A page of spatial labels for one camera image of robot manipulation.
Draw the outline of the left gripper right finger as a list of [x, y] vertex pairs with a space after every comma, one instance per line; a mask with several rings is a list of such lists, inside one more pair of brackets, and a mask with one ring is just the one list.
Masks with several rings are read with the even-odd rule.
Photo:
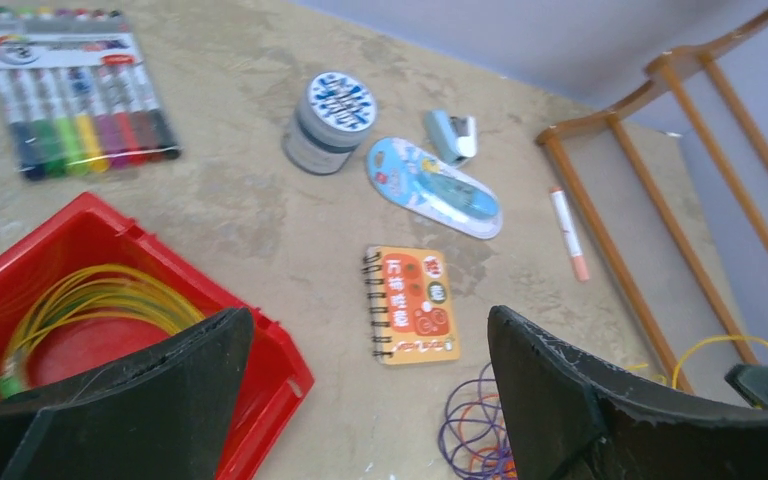
[[768, 479], [768, 410], [636, 376], [493, 307], [487, 340], [521, 479]]

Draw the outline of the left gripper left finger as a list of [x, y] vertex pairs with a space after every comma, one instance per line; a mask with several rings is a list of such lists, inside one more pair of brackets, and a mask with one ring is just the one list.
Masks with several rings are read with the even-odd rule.
[[212, 479], [254, 335], [226, 309], [0, 401], [0, 479]]

